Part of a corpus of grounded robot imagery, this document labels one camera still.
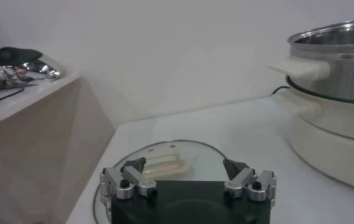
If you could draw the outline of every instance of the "black faucet handle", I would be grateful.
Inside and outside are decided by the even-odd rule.
[[[18,66],[41,58],[43,54],[33,49],[0,48],[0,66]]]

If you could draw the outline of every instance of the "glass lid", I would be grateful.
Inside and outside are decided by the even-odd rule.
[[[218,149],[197,141],[176,140],[158,142],[132,153],[114,165],[120,169],[128,160],[146,158],[143,176],[152,180],[227,181],[223,166],[224,154]],[[93,199],[96,223],[109,224],[101,203],[99,188]]]

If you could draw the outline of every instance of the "pot handle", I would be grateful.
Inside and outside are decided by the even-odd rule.
[[[325,79],[330,75],[330,65],[324,61],[290,57],[285,61],[269,65],[269,68],[295,79],[310,81]]]
[[[292,90],[276,93],[272,97],[275,102],[300,117],[312,119],[322,114],[322,107],[318,102],[294,94]]]

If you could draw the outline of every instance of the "white electric cooker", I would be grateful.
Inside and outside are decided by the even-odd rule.
[[[297,33],[270,67],[291,89],[274,98],[295,114],[290,141],[307,163],[354,186],[354,21]]]

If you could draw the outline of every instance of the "pot rim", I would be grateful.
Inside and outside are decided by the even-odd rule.
[[[354,50],[354,44],[306,44],[306,43],[296,43],[297,40],[300,40],[302,38],[306,37],[311,37],[313,35],[317,35],[319,33],[325,33],[325,32],[330,32],[332,30],[341,30],[341,29],[346,29],[354,27],[354,20],[353,21],[346,21],[343,23],[336,23],[332,24],[329,26],[324,26],[316,29],[311,29],[307,30],[304,32],[300,32],[294,35],[291,35],[288,38],[288,43],[292,47],[296,47],[298,49],[304,49],[304,50],[326,50],[326,51],[338,51],[338,49],[343,49],[343,50]]]

